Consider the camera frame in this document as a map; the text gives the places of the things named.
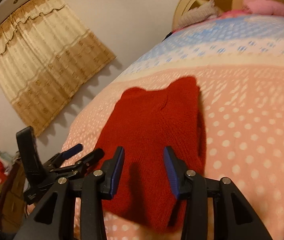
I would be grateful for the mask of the red knitted embroidered sweater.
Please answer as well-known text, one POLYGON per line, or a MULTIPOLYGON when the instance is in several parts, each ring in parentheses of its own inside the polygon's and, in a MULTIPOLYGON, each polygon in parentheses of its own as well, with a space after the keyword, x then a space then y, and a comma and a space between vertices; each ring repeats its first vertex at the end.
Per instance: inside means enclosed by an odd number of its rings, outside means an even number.
POLYGON ((118 146, 124 149, 124 166, 116 195, 102 203, 104 211, 158 233, 177 231, 185 202, 178 203, 171 191, 164 148, 170 146, 189 169, 204 173, 205 124, 195 78, 182 77, 161 90, 126 90, 96 143, 105 159, 118 146))

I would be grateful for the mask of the colourful clutter pile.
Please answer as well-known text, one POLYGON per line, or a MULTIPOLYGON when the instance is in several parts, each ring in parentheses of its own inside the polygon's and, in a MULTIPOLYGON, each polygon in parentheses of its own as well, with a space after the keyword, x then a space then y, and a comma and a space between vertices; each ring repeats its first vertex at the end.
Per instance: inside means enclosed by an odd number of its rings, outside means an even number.
POLYGON ((25 216, 25 172, 18 155, 0 152, 0 232, 16 233, 25 216))

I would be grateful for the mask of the beige side window curtain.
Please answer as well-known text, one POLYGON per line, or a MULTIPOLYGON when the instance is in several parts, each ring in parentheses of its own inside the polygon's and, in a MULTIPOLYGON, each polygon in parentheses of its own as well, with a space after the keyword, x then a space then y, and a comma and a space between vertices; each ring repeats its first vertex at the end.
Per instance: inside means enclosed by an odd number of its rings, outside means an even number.
POLYGON ((113 59, 63 0, 29 0, 0 24, 0 87, 35 135, 113 59))

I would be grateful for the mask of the polka dot bed sheet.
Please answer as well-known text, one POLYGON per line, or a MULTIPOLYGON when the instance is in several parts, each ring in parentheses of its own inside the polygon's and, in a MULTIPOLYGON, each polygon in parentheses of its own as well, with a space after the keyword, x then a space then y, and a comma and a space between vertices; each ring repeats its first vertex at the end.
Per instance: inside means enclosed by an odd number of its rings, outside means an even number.
MULTIPOLYGON (((75 118, 63 144, 94 148, 122 94, 192 76, 206 135, 202 175, 229 177, 273 239, 284 239, 284 17, 243 15, 176 31, 107 85, 75 118)), ((178 239, 104 211, 110 239, 178 239)))

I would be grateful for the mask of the striped grey pillow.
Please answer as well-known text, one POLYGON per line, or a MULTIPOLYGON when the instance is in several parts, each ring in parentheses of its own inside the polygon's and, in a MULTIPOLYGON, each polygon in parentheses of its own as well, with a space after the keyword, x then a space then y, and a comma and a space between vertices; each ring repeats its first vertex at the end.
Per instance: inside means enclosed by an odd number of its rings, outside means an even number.
POLYGON ((192 24, 218 18, 220 14, 220 9, 215 6, 214 0, 209 0, 199 7, 190 9, 186 13, 182 14, 182 16, 177 20, 177 23, 174 25, 173 30, 182 29, 192 24))

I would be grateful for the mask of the pink folded blanket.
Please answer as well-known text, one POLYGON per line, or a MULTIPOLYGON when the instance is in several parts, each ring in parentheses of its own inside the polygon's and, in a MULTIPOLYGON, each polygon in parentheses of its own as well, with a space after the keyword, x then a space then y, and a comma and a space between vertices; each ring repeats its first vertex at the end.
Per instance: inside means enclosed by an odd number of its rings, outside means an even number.
POLYGON ((284 4, 275 0, 242 0, 242 10, 251 14, 284 17, 284 4))

